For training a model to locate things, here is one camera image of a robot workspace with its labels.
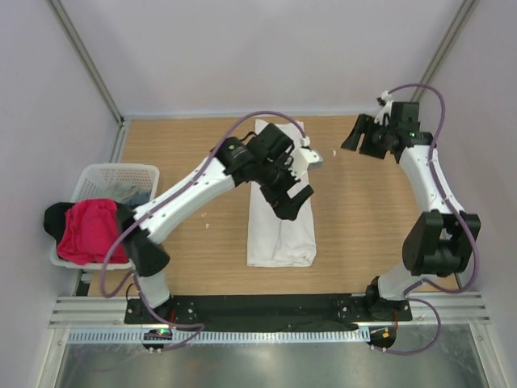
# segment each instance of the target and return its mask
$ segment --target laundry basket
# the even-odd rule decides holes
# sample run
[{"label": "laundry basket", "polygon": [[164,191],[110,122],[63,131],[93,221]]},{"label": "laundry basket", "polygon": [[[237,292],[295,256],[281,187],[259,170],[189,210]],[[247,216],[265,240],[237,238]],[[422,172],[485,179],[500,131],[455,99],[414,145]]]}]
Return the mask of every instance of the laundry basket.
[{"label": "laundry basket", "polygon": [[[150,191],[149,200],[156,196],[158,178],[160,171],[155,166],[137,163],[103,163],[92,164],[84,169],[79,177],[77,186],[70,202],[80,202],[96,198],[100,192],[109,185],[117,182],[131,182],[139,188]],[[60,267],[80,268],[83,270],[99,270],[103,266],[101,263],[91,263],[78,265],[61,259],[56,252],[57,245],[54,243],[50,250],[50,261]],[[107,269],[130,269],[131,263],[108,264]]]}]

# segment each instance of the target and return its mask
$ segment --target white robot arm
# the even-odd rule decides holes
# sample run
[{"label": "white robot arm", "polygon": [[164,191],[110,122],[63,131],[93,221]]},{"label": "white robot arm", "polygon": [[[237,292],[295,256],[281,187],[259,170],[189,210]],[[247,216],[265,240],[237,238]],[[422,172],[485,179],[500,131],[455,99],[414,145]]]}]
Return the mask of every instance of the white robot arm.
[{"label": "white robot arm", "polygon": [[342,148],[356,150],[364,136],[359,148],[361,154],[374,158],[384,158],[387,152],[393,154],[410,181],[421,211],[404,241],[402,263],[374,279],[367,289],[372,306],[386,306],[390,302],[394,306],[422,285],[422,280],[446,277],[466,269],[472,248],[450,205],[464,218],[474,238],[481,223],[476,214],[467,214],[452,194],[439,164],[438,151],[431,149],[432,135],[420,132],[418,103],[394,102],[388,92],[378,101],[382,106],[379,114],[359,115]]},{"label": "white robot arm", "polygon": [[[214,158],[206,158],[191,174],[158,198],[135,209],[123,207],[117,212],[120,232],[135,220],[147,216],[124,239],[123,246],[151,308],[159,309],[171,299],[163,271],[170,259],[159,244],[197,209],[243,182],[254,181],[260,184],[276,216],[294,221],[300,207],[313,194],[309,185],[293,198],[288,194],[308,169],[322,165],[322,157],[309,148],[307,137],[295,147],[293,140],[273,124],[259,135],[249,133],[245,139],[249,137],[247,144],[243,143],[244,139],[228,137]],[[194,181],[202,168],[204,171]],[[180,191],[180,195],[170,200]]]}]

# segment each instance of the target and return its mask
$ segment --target red cloth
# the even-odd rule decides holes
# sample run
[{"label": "red cloth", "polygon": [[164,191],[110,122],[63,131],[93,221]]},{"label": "red cloth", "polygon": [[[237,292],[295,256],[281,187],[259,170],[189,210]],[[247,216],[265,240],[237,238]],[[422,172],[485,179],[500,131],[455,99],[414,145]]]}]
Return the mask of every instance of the red cloth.
[{"label": "red cloth", "polygon": [[[108,199],[84,200],[66,212],[66,229],[57,245],[57,254],[84,265],[102,263],[111,245],[119,237],[116,227],[116,203]],[[110,263],[128,262],[122,246],[115,249]]]}]

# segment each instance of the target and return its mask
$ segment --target wooden table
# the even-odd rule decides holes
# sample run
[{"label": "wooden table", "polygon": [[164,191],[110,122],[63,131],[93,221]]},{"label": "wooden table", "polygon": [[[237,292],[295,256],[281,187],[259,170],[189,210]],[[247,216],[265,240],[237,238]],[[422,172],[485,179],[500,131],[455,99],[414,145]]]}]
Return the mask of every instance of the wooden table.
[{"label": "wooden table", "polygon": [[[206,204],[163,243],[171,257],[166,278],[174,294],[358,293],[373,277],[401,262],[402,242],[419,215],[401,168],[391,156],[379,160],[339,148],[354,116],[298,120],[305,122],[311,146],[325,159],[323,168],[309,172],[315,191],[313,265],[246,266],[250,185],[243,184]],[[161,193],[191,172],[234,121],[134,120],[123,162],[157,166]],[[249,120],[236,134],[244,135],[253,124]],[[123,275],[108,273],[107,288],[114,289]],[[456,287],[456,280],[450,276],[441,284]],[[99,295],[98,273],[89,294]]]}]

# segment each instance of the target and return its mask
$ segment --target folded white cloth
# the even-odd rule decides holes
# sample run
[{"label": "folded white cloth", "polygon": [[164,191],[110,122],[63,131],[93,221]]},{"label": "folded white cloth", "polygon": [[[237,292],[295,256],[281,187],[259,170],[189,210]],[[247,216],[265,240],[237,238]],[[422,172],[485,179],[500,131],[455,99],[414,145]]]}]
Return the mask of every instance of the folded white cloth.
[{"label": "folded white cloth", "polygon": [[[255,121],[260,133],[268,123]],[[284,133],[300,145],[301,134],[293,124],[277,124]],[[309,184],[308,174],[289,190],[290,197]],[[250,219],[248,221],[247,263],[254,267],[308,267],[316,257],[313,210],[308,199],[300,208],[295,221],[280,220],[260,192],[251,184]]]}]

